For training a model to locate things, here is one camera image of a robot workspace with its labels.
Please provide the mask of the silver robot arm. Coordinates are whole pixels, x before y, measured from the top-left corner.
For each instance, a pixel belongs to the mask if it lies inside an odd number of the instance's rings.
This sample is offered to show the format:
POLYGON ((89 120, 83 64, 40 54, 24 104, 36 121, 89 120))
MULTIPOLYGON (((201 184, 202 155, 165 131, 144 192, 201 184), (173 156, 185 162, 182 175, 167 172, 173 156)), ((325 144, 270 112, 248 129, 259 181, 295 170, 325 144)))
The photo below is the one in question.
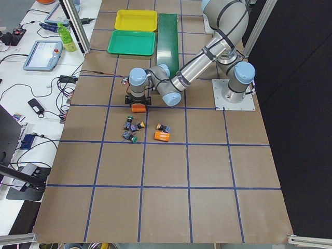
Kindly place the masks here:
POLYGON ((126 104, 150 105, 151 98, 146 96, 146 90, 153 88, 167 106, 175 106, 182 99, 181 92, 212 63, 229 78, 222 91, 223 98, 230 103, 242 101, 256 73, 252 64, 238 58, 236 50, 248 25, 247 8, 242 1, 203 1, 201 9, 214 31, 213 38, 174 77, 165 64, 133 68, 129 73, 130 92, 125 96, 126 104))

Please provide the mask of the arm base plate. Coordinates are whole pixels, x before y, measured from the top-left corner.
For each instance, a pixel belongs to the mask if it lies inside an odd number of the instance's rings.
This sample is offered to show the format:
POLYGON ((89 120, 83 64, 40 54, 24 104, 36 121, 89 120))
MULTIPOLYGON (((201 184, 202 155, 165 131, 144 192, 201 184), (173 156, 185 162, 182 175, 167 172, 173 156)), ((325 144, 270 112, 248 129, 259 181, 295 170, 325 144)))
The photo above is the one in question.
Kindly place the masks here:
POLYGON ((249 85, 242 93, 229 89, 228 79, 212 79, 214 103, 216 110, 255 111, 253 94, 249 85))

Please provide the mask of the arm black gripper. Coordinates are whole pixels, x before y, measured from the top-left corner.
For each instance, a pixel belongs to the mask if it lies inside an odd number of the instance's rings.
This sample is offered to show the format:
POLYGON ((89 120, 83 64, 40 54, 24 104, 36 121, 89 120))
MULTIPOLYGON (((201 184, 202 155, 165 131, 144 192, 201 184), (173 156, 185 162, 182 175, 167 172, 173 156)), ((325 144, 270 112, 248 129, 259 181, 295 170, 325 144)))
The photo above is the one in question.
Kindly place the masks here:
POLYGON ((151 105, 151 97, 150 96, 133 96, 131 93, 128 93, 125 96, 125 104, 133 105, 133 104, 143 104, 143 105, 151 105))

